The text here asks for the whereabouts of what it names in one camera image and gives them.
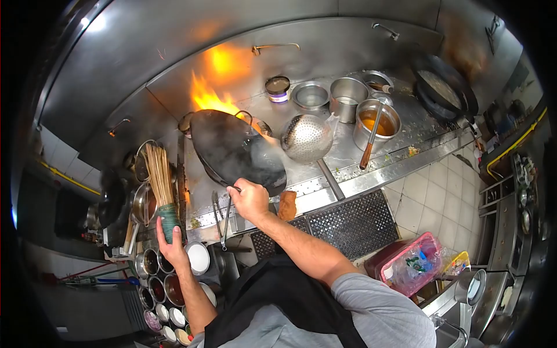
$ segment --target gray t-shirt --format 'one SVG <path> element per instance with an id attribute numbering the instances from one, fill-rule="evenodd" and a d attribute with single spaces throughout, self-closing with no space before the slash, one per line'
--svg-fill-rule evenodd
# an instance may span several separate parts
<path id="1" fill-rule="evenodd" d="M 408 297 L 360 273 L 340 276 L 331 294 L 352 312 L 354 326 L 368 347 L 435 347 L 435 328 Z M 190 348 L 203 348 L 205 334 L 198 334 Z M 249 327 L 225 348 L 244 347 L 342 347 L 333 334 L 316 334 L 297 328 L 274 305 L 261 307 Z"/>

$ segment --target metal tongs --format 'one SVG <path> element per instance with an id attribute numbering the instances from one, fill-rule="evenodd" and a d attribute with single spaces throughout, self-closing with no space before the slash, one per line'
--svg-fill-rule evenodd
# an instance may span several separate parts
<path id="1" fill-rule="evenodd" d="M 242 190 L 240 190 L 239 188 L 237 188 L 236 186 L 232 186 L 234 187 L 238 192 L 241 192 Z M 218 231 L 218 236 L 221 239 L 221 246 L 222 246 L 222 251 L 226 251 L 226 232 L 228 231 L 228 221 L 230 220 L 230 205 L 232 204 L 232 196 L 228 195 L 228 206 L 226 207 L 226 215 L 224 216 L 224 232 L 221 230 L 221 224 L 219 224 L 218 221 L 218 216 L 217 216 L 217 210 L 219 211 L 219 214 L 221 215 L 221 219 L 223 218 L 222 213 L 221 213 L 221 208 L 218 206 L 218 197 L 217 197 L 217 192 L 213 191 L 213 194 L 211 195 L 211 201 L 213 203 L 213 213 L 214 213 L 214 219 L 217 222 L 217 231 Z"/>

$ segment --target hand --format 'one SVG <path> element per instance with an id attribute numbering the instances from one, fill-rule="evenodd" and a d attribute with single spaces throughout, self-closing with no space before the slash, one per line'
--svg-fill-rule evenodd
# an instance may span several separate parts
<path id="1" fill-rule="evenodd" d="M 263 186 L 244 178 L 239 178 L 234 185 L 242 192 L 238 192 L 231 186 L 226 189 L 234 201 L 236 210 L 244 219 L 257 225 L 262 218 L 269 214 L 269 193 Z"/>
<path id="2" fill-rule="evenodd" d="M 191 268 L 188 253 L 182 246 L 182 231 L 180 227 L 174 226 L 172 230 L 172 244 L 168 244 L 164 239 L 163 225 L 160 216 L 157 218 L 157 239 L 159 240 L 160 252 L 168 262 L 174 266 L 176 272 L 185 271 Z"/>

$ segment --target black apron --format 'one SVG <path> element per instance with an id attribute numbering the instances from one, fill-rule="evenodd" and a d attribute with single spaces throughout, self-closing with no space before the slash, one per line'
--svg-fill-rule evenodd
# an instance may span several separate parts
<path id="1" fill-rule="evenodd" d="M 299 329 L 335 334 L 345 348 L 366 347 L 350 311 L 286 254 L 260 261 L 234 283 L 226 293 L 223 313 L 205 327 L 205 347 L 218 347 L 238 337 L 266 305 L 278 307 Z"/>

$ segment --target red plastic basket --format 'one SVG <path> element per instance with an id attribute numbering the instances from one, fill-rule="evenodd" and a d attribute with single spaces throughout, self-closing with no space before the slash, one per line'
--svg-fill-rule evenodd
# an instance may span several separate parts
<path id="1" fill-rule="evenodd" d="M 433 268 L 426 275 L 420 277 L 419 283 L 414 284 L 412 288 L 406 287 L 404 285 L 392 284 L 390 287 L 405 296 L 412 296 L 415 294 L 422 286 L 429 283 L 433 277 L 441 269 L 441 244 L 439 241 L 431 234 L 431 232 L 425 232 L 423 235 L 415 238 L 408 239 L 405 241 L 399 241 L 391 243 L 390 245 L 383 248 L 380 252 L 369 258 L 364 263 L 364 268 L 371 278 L 380 280 L 387 283 L 387 278 L 385 276 L 385 270 L 392 266 L 393 262 L 404 255 L 414 246 L 429 245 L 431 247 L 422 249 L 424 255 L 428 259 L 433 259 Z"/>

